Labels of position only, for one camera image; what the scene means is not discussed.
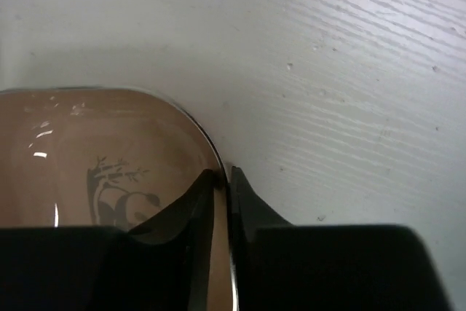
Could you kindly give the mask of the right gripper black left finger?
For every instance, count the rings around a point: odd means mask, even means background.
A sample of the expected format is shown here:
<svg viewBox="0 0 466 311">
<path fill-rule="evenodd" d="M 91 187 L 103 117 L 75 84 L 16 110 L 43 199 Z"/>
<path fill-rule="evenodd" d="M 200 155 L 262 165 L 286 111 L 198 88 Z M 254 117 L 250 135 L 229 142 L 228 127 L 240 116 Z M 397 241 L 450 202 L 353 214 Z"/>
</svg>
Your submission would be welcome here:
<svg viewBox="0 0 466 311">
<path fill-rule="evenodd" d="M 205 310 L 216 174 L 130 231 L 1 231 L 3 310 Z"/>
</svg>

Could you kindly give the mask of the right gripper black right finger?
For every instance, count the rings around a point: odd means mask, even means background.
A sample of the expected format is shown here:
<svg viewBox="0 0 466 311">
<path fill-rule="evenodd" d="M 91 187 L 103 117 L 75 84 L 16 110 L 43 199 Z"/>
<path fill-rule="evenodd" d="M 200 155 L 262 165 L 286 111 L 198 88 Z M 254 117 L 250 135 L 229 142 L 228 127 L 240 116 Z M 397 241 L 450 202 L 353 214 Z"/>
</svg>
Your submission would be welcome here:
<svg viewBox="0 0 466 311">
<path fill-rule="evenodd" d="M 232 168 L 229 234 L 239 310 L 450 310 L 420 237 L 392 224 L 298 226 Z"/>
</svg>

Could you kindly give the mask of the brown plate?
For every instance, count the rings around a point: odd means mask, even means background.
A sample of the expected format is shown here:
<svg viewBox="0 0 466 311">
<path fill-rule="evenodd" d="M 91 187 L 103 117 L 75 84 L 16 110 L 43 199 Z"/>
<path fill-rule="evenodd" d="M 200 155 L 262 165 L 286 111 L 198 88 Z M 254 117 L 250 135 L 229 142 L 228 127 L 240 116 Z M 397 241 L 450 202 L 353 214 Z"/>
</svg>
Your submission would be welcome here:
<svg viewBox="0 0 466 311">
<path fill-rule="evenodd" d="M 226 176 L 198 124 L 134 90 L 1 94 L 1 231 L 115 227 L 130 231 L 216 174 L 205 310 L 232 310 Z"/>
</svg>

